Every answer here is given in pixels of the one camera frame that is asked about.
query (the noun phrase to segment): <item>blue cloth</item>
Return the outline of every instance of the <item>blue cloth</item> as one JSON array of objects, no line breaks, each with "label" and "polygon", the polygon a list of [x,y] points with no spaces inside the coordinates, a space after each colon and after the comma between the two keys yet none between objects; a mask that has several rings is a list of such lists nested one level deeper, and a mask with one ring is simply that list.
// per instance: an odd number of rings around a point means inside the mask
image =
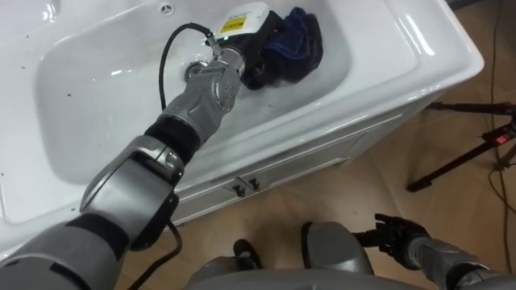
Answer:
[{"label": "blue cloth", "polygon": [[316,69],[322,58],[323,38],[317,18],[295,7],[265,44],[260,63],[246,69],[242,82],[251,90],[279,80],[296,83]]},{"label": "blue cloth", "polygon": [[285,17],[284,28],[266,45],[264,50],[277,52],[290,60],[304,60],[310,56],[309,30],[305,25],[306,12],[299,7]]}]

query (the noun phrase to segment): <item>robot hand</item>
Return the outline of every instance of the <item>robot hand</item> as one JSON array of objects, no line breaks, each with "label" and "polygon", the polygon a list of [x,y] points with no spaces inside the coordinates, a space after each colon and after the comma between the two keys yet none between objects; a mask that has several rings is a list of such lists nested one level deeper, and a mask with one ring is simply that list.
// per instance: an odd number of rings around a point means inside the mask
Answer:
[{"label": "robot hand", "polygon": [[378,247],[381,252],[393,257],[403,267],[419,270],[408,256],[409,245],[416,238],[431,238],[427,230],[401,217],[377,213],[375,219],[378,221],[375,230],[355,234],[360,244],[363,247]]},{"label": "robot hand", "polygon": [[409,245],[416,238],[430,238],[427,230],[412,221],[401,217],[390,217],[384,214],[375,214],[377,230],[387,230],[390,235],[378,249],[393,257],[396,262],[409,270],[419,270],[419,267],[408,256]]}]

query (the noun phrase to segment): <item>gray robot arm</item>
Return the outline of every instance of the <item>gray robot arm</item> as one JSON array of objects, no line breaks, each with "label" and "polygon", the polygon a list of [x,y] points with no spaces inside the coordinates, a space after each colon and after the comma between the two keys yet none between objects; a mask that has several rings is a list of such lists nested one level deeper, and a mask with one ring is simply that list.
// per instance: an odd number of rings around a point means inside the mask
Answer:
[{"label": "gray robot arm", "polygon": [[184,166],[231,111],[244,58],[224,48],[144,135],[89,184],[81,215],[0,263],[2,289],[112,289],[127,251],[149,248],[177,207]]},{"label": "gray robot arm", "polygon": [[382,214],[375,218],[375,230],[355,234],[360,244],[379,247],[403,267],[422,271],[439,290],[516,288],[513,276],[489,270],[476,256],[432,238],[415,222]]}]

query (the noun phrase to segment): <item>black wire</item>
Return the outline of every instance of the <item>black wire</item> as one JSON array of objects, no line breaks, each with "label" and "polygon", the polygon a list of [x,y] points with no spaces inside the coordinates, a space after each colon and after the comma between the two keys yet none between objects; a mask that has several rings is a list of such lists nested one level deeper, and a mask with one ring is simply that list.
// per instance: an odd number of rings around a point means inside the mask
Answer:
[{"label": "black wire", "polygon": [[503,195],[500,193],[500,191],[498,191],[497,187],[494,185],[493,174],[495,172],[498,172],[498,170],[493,169],[493,170],[491,170],[491,172],[488,175],[489,185],[491,186],[493,191],[497,194],[497,196],[500,199],[500,201],[504,202],[504,204],[507,206],[507,209],[509,209],[512,213],[516,214],[516,209],[514,209],[514,207],[512,207],[509,204],[509,202],[506,200],[506,198],[503,197]]},{"label": "black wire", "polygon": [[164,75],[164,65],[167,62],[167,55],[169,54],[170,46],[172,46],[172,42],[176,39],[177,35],[179,35],[182,31],[185,29],[194,29],[196,31],[201,32],[205,35],[206,38],[211,37],[213,34],[211,33],[210,29],[204,27],[203,25],[199,25],[196,23],[187,23],[179,26],[169,37],[169,40],[167,40],[166,45],[164,46],[163,54],[161,55],[161,62],[160,62],[160,75],[158,77],[158,82],[160,86],[160,101],[161,101],[161,109],[164,110],[164,108],[167,107],[167,101],[164,97],[164,86],[163,86],[163,75]]},{"label": "black wire", "polygon": [[[497,17],[496,17],[495,24],[494,24],[494,29],[493,29],[493,58],[492,58],[492,62],[493,63],[491,64],[491,85],[490,85],[490,88],[489,88],[489,94],[490,94],[490,97],[491,97],[491,104],[494,104],[494,102],[495,102],[494,82],[496,80],[497,37],[498,37],[498,28],[499,28],[500,22],[501,22],[501,9],[503,7],[503,3],[504,3],[504,0],[500,0],[498,2]],[[495,128],[495,117],[494,117],[494,114],[491,114],[491,127],[494,130],[494,128]],[[501,157],[500,157],[500,150],[499,150],[498,147],[496,147],[496,149],[495,149],[495,156],[496,156],[497,164],[500,164]],[[493,174],[495,172],[498,172],[499,177],[500,177],[501,193],[496,189],[496,187],[494,186],[494,183],[493,183]],[[494,170],[492,170],[489,173],[489,175],[488,175],[488,179],[489,179],[489,184],[491,185],[491,188],[496,193],[498,198],[500,198],[500,200],[503,201],[503,204],[504,204],[504,225],[503,225],[504,226],[503,239],[504,239],[504,248],[505,248],[504,250],[505,250],[505,253],[506,253],[506,265],[507,265],[507,268],[509,269],[509,273],[512,273],[513,272],[513,268],[512,268],[512,263],[511,263],[511,260],[510,260],[510,247],[509,247],[509,235],[508,235],[508,232],[509,232],[509,211],[511,211],[512,213],[516,213],[516,211],[514,211],[514,208],[511,205],[509,205],[509,202],[507,201],[507,188],[506,188],[506,181],[505,181],[504,174],[503,174],[503,169],[500,169],[500,170],[494,169]]]},{"label": "black wire", "polygon": [[[177,204],[179,203],[179,197],[176,194],[172,194],[172,198],[173,208],[176,208]],[[181,238],[179,231],[170,220],[167,221],[167,227],[170,229],[174,238],[176,239],[176,248],[152,263],[151,266],[149,266],[147,270],[145,270],[145,272],[129,287],[129,290],[139,289],[158,268],[163,266],[163,264],[167,263],[181,252],[181,249],[183,248],[183,239]]]}]

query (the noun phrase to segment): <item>white sink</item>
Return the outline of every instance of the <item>white sink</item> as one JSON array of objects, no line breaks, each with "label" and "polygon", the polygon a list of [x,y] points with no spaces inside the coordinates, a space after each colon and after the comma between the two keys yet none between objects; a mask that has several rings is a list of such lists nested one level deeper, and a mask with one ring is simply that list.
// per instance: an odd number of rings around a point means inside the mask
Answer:
[{"label": "white sink", "polygon": [[[250,2],[175,0],[165,15],[162,1],[48,1],[59,16],[30,37],[0,35],[0,251],[75,217],[89,180],[156,120],[159,58],[176,27],[215,27],[233,6]],[[281,16],[294,6],[318,16],[322,63],[296,85],[242,88],[181,188],[444,91],[483,66],[444,0],[268,4]],[[209,60],[196,33],[180,35],[169,53],[169,101],[185,88],[185,67]]]},{"label": "white sink", "polygon": [[[174,27],[188,21],[213,27],[236,3],[218,6],[208,18],[198,19],[185,17],[184,11],[195,9],[190,3],[177,4],[171,17],[149,4],[64,39],[46,53],[36,74],[35,98],[55,174],[65,182],[86,184],[142,134],[160,112],[157,71],[164,40]],[[326,15],[321,17],[327,39],[324,61],[300,84],[283,83],[259,92],[242,89],[235,109],[210,144],[274,122],[327,95],[346,77],[349,50],[344,35],[335,29],[339,24],[328,3],[304,0],[281,4],[273,8],[283,15],[295,5]],[[168,101],[184,90],[183,74],[189,62],[210,60],[211,50],[203,40],[200,33],[188,32],[174,43],[166,66]]]}]

